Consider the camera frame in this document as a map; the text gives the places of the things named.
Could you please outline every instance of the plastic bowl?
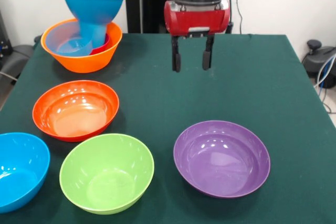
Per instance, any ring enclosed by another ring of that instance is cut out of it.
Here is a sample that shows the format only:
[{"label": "plastic bowl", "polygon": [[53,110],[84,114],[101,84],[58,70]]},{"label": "plastic bowl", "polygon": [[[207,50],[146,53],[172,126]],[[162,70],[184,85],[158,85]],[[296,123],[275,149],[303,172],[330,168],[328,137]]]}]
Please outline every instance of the plastic bowl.
[{"label": "plastic bowl", "polygon": [[174,161],[189,184],[217,198],[250,194],[270,172],[269,154],[262,141],[248,129],[224,121],[187,128],[176,140]]},{"label": "plastic bowl", "polygon": [[117,15],[123,0],[65,0],[79,20],[81,35],[92,36],[92,46],[104,44],[106,25]]},{"label": "plastic bowl", "polygon": [[49,27],[41,37],[41,45],[49,54],[51,54],[59,63],[61,63],[66,69],[76,73],[90,73],[95,72],[105,67],[111,60],[121,38],[122,31],[120,27],[115,23],[109,23],[107,25],[107,34],[110,37],[107,49],[103,52],[94,55],[82,56],[82,57],[67,57],[52,52],[46,46],[46,37],[55,27],[60,26],[67,22],[76,21],[76,19],[69,19],[63,22],[57,23]]},{"label": "plastic bowl", "polygon": [[65,0],[72,14],[90,24],[108,24],[117,15],[123,0]]},{"label": "plastic bowl", "polygon": [[119,108],[116,92],[98,81],[70,81],[45,92],[35,103],[33,121],[44,133],[80,142],[104,131]]},{"label": "plastic bowl", "polygon": [[63,23],[50,31],[46,46],[63,56],[86,56],[92,52],[91,37],[81,37],[77,21]]},{"label": "plastic bowl", "polygon": [[40,190],[49,168],[50,152],[27,133],[0,134],[0,214],[27,204]]},{"label": "plastic bowl", "polygon": [[110,36],[108,34],[105,35],[105,41],[104,44],[101,47],[93,48],[91,55],[98,54],[100,52],[104,52],[110,43]]},{"label": "plastic bowl", "polygon": [[137,202],[153,174],[153,156],[142,142],[123,134],[105,134],[86,140],[69,153],[59,182],[76,206],[110,215]]}]

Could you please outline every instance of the tabletop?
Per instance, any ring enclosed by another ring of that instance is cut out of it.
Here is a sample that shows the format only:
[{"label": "tabletop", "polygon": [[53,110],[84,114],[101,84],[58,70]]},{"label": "tabletop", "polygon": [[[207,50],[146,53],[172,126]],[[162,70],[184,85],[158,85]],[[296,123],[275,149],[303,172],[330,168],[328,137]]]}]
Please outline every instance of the tabletop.
[{"label": "tabletop", "polygon": [[[205,39],[180,41],[181,72],[172,71],[169,35],[125,34],[110,64],[90,74],[66,70],[37,46],[0,112],[0,133],[27,132],[49,146],[44,185],[0,223],[336,223],[335,127],[286,36],[218,35],[212,68],[202,69]],[[89,79],[114,88],[120,110],[106,133],[132,135],[155,161],[142,198],[116,215],[85,212],[62,194],[59,169],[77,145],[35,127],[35,101],[51,87]],[[271,172],[256,192],[216,199],[191,187],[173,162],[188,126],[224,120],[253,131],[268,148]]]}]

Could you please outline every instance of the large orange bowl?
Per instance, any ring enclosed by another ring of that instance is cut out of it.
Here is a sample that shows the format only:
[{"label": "large orange bowl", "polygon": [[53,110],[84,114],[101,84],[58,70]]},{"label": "large orange bowl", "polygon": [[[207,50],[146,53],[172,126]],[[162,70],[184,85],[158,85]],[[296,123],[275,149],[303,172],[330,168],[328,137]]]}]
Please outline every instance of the large orange bowl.
[{"label": "large orange bowl", "polygon": [[53,87],[37,100],[33,121],[54,138],[80,142],[103,132],[118,108],[118,95],[106,84],[70,81]]},{"label": "large orange bowl", "polygon": [[69,56],[62,56],[58,55],[54,52],[52,52],[47,46],[46,46],[46,38],[50,31],[52,31],[54,28],[67,23],[76,21],[76,19],[69,19],[62,22],[59,22],[51,27],[49,27],[42,35],[41,37],[41,45],[44,50],[46,50],[49,54],[51,54],[59,63],[61,63],[66,69],[76,72],[76,73],[90,73],[95,72],[103,67],[105,67],[110,60],[112,59],[112,56],[122,38],[122,31],[120,27],[111,22],[107,25],[107,31],[106,33],[110,37],[109,44],[107,46],[107,49],[103,52],[100,52],[98,54],[94,55],[88,55],[88,56],[79,56],[79,57],[69,57]]}]

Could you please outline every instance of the dark green cloth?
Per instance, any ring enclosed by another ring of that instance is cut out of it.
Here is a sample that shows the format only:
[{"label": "dark green cloth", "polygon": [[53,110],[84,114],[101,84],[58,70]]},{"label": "dark green cloth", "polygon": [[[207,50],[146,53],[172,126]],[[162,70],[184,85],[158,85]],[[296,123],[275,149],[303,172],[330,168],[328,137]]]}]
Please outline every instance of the dark green cloth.
[{"label": "dark green cloth", "polygon": [[[90,74],[67,71],[41,46],[0,112],[0,133],[41,137],[51,163],[38,195],[0,215],[0,223],[336,223],[336,130],[286,36],[218,35],[213,66],[202,69],[205,39],[180,41],[182,69],[172,71],[168,35],[125,34],[110,64]],[[74,143],[35,127],[38,97],[62,82],[107,83],[120,110],[106,132],[137,137],[151,150],[154,178],[128,210],[110,216],[85,212],[59,186],[59,169]],[[188,126],[226,120],[247,127],[265,143],[271,172],[246,197],[215,199],[189,186],[173,162],[173,145]]]}]

